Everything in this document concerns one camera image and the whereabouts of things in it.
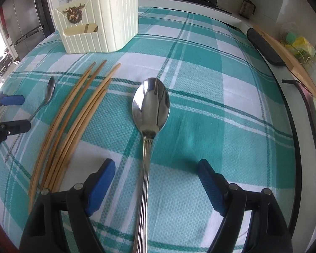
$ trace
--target screw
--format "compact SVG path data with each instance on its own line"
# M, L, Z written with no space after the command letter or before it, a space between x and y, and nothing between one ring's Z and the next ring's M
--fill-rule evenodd
M271 195L272 194L272 191L269 189L269 188L264 188L263 189L263 192L267 195Z
M239 186L235 183L230 183L228 186L232 190L238 190Z
M42 195L42 196L47 195L48 193L49 193L49 189L47 189L47 188L44 188L44 189L42 189L42 191L41 191L41 195Z
M80 182L74 185L75 190L81 190L82 188L83 188L83 184Z

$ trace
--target wooden stick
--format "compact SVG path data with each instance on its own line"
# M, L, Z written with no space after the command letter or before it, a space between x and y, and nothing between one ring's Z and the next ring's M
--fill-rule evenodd
M81 88L81 86L83 85L85 80L88 78L88 75L90 74L90 71L95 64L96 64L96 62L94 62L93 64L90 65L90 67L85 71L83 76L78 80L76 85L70 91L66 100L63 102L62 106L60 107L60 109L57 113L57 116L56 116L55 120L53 121L51 128L49 129L49 131L47 133L46 138L44 139L44 143L41 146L38 159L34 165L34 171L33 171L32 179L31 179L31 183L30 183L29 207L28 207L29 212L32 210L32 207L34 205L37 184L39 182L39 178L40 178L42 167L43 167L43 162L44 162L44 159L46 158L48 149L51 146L52 139L53 139L53 137L57 131L57 128L60 125L60 122L61 122L64 114L66 113L69 105L73 101L74 97L76 96L78 90Z
M38 157L36 159L36 163L34 165L34 170L33 170L33 174L32 174L30 185L29 185L29 190L28 190L28 195L29 196L31 195L31 188L32 188L32 184L34 183L34 178L35 178L35 175L36 175L36 170L38 168L38 165L39 165L39 163L43 163L43 161L41 161L41 156L44 155L44 149L50 147L51 139L54 136L54 132L56 132L56 130L58 128L57 123L59 123L59 121L61 121L62 117L64 116L64 113L63 113L64 107L65 107L65 105L67 103L71 103L71 101L72 101L71 97L75 97L75 95L77 94L77 92L80 89L81 85L85 82L85 80L87 79L88 75L90 74L91 69L93 68L93 66L95 64L96 64L96 62L93 62L91 64L91 66L85 71L85 73L82 75L82 77L77 81L75 86L71 89L71 91L69 92L67 98L62 103L59 111L57 112L57 115L56 115L53 123L51 124L50 128L48 129L47 135L46 135L46 137L44 138L44 140L42 142L42 145L41 145L40 150L39 150L39 155L38 155Z
M108 87L108 85L110 84L111 79L109 80L109 82L106 84L106 87ZM103 100L105 94L107 92L107 89L103 90L99 95L97 100L95 101L95 103L93 104L93 107L91 108L91 110L88 112L87 116L85 117L85 119L82 121L82 124L80 125L80 127L78 128L78 132L75 135L75 138L73 139L72 143L69 146L69 149L67 151L67 154L64 157L64 160L62 162L62 165L60 166L58 173L57 173L57 177L54 179L54 184L52 187L52 190L54 192L57 192L60 189L64 174L68 168L68 164L70 162L71 157L73 156L75 149L77 148L81 137L85 131L85 129L87 128L91 118L93 117L94 113L96 112L98 106L100 105L101 101Z
M71 143L71 141L73 140L70 139L73 135L73 132L76 129L76 126L78 125L78 123L80 122L81 118L83 117L84 113L88 110L89 106L91 105L91 103L93 102L94 98L96 97L96 95L101 91L101 89L105 86L105 84L109 81L109 79L112 77L112 75L115 73L115 71L120 67L120 63L115 65L112 70L109 72L109 74L106 76L106 78L100 83L100 85L95 89L95 91L93 92L92 96L90 97L90 99L88 100L88 102L86 103L86 105L82 108L81 112L79 113L78 117L75 119L72 127L70 128L63 144L61 145L61 148L57 151L56 156L54 158L54 161L51 165L50 171L48 173L48 176L46 177L46 181L44 184L45 188L51 189L51 180L53 179L53 175L54 172L56 171L56 167L58 166L58 163L62 163L62 160L64 159L64 156L68 150L68 147Z
M105 65L106 60L103 61L103 63L100 64L100 66L96 69L96 71L93 73L93 75L91 75L90 79L87 81L86 85L84 86L84 88L80 91L79 95L76 97L75 102L71 105L69 112L66 115L66 118L63 120L61 129L59 130L59 132L57 133L57 136L55 138L55 141L53 143L53 147L51 149L51 153L49 154L47 163L46 163L46 167L44 169L44 173L43 173L43 178L42 178L42 182L41 182L41 190L43 189L44 183L46 182L46 178L48 176L50 167L51 167L51 163L54 159L56 150L58 148L59 142L61 140L62 134L64 129L67 126L67 123L70 120L71 115L73 114L74 110L76 109L78 103L80 102L81 98L83 97L83 95L85 94L85 92L87 91L87 89L89 88L89 86L91 85L91 83L93 82L93 80L95 79L95 77L97 76L97 74L100 72L100 70L102 69L102 67Z

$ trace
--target gold decoration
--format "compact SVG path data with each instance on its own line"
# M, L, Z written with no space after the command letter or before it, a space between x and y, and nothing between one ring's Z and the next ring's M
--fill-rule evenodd
M79 21L82 20L82 11L81 9L85 6L86 4L84 3L83 5L79 5L78 7L77 6L74 6L74 7L70 7L69 9L66 9L63 11L63 13L67 13L67 18L68 18L68 21L73 23L73 24L76 24L78 23Z

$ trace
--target table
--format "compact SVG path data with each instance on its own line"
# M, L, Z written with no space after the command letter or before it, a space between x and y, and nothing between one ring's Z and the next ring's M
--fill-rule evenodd
M61 103L87 67L107 59L75 116L113 65L109 91L71 159L61 189L100 167L116 163L115 178L101 208L91 217L106 252L131 252L135 230L141 136L132 121L132 96L148 77L163 81L170 95L166 126L155 139L150 167L149 252L206 252L222 217L215 212L196 175L200 159L245 190L272 189L287 223L295 192L292 131L279 88L261 55L245 35L217 20L183 11L139 8L139 33L109 54L66 54L58 33L26 56L2 89L24 95L19 107L0 110L2 121L25 119L57 79L51 103L21 136L7 164L15 136L0 147L0 223L18 246L27 220L31 173L44 135ZM241 250L250 213L236 249ZM67 239L76 252L68 216Z

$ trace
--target cream ribbed container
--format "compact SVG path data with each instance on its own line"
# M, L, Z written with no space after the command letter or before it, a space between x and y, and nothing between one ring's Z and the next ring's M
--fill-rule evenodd
M84 3L81 21L70 23L63 11ZM138 33L138 0L74 0L55 9L54 17L67 53L114 52ZM66 28L86 24L97 25L98 30L66 35Z

